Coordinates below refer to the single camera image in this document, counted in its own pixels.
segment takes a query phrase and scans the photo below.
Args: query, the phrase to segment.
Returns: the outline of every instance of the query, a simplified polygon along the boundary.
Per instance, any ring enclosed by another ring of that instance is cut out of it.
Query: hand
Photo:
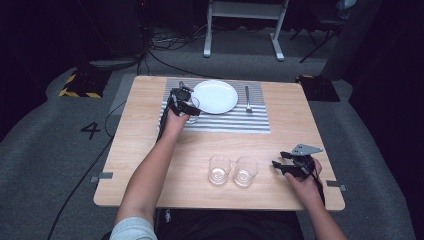
[[[168,109],[168,116],[166,118],[165,131],[163,135],[179,136],[184,129],[185,123],[190,118],[190,115],[177,116],[175,113]]]
[[[316,160],[315,158],[313,159],[315,162],[316,172],[314,171],[312,174],[317,174],[319,176],[322,170],[322,166],[318,162],[318,160]],[[307,209],[311,207],[315,207],[315,206],[323,206],[321,197],[318,192],[317,185],[312,176],[308,176],[303,181],[296,179],[290,173],[285,173],[284,176],[292,185],[294,192],[296,193],[296,196],[299,198],[299,200]]]

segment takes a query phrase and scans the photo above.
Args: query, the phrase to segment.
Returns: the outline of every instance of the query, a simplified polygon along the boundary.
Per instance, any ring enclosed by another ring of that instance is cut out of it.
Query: striped placemat
[[[207,80],[184,78],[168,79],[159,114],[158,129],[160,118],[162,117],[163,110],[166,107],[166,102],[169,97],[169,92],[172,88],[178,88],[180,81],[183,81],[184,84],[190,88],[194,88],[200,82]],[[195,123],[186,124],[184,131],[271,133],[261,84],[249,81],[220,81],[230,84],[236,90],[238,94],[237,105],[232,110],[223,114],[209,114],[202,112]],[[244,90],[245,86],[249,86],[250,106],[253,109],[253,113],[246,112],[247,103],[246,92]]]

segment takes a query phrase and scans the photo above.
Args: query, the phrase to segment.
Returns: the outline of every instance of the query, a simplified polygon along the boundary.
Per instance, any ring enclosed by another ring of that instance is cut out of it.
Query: person's right arm
[[[314,161],[319,175],[322,170],[321,164],[316,159]],[[297,197],[306,208],[316,238],[326,240],[347,239],[339,225],[334,221],[327,209],[325,209],[313,177],[309,176],[304,181],[299,181],[290,173],[285,173],[284,176],[290,182]]]

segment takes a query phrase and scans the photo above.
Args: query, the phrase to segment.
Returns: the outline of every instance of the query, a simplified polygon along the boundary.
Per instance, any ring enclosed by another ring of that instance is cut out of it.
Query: plate
[[[238,101],[236,90],[230,84],[218,80],[201,82],[193,90],[191,96],[199,99],[200,110],[211,114],[228,112]]]

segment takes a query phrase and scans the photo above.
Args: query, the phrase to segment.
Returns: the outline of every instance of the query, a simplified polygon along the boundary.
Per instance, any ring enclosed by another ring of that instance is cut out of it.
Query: silver fork
[[[250,100],[249,100],[249,87],[245,86],[244,90],[246,90],[246,99],[247,99],[247,107],[246,107],[246,112],[248,113],[253,113],[252,108],[250,107]]]

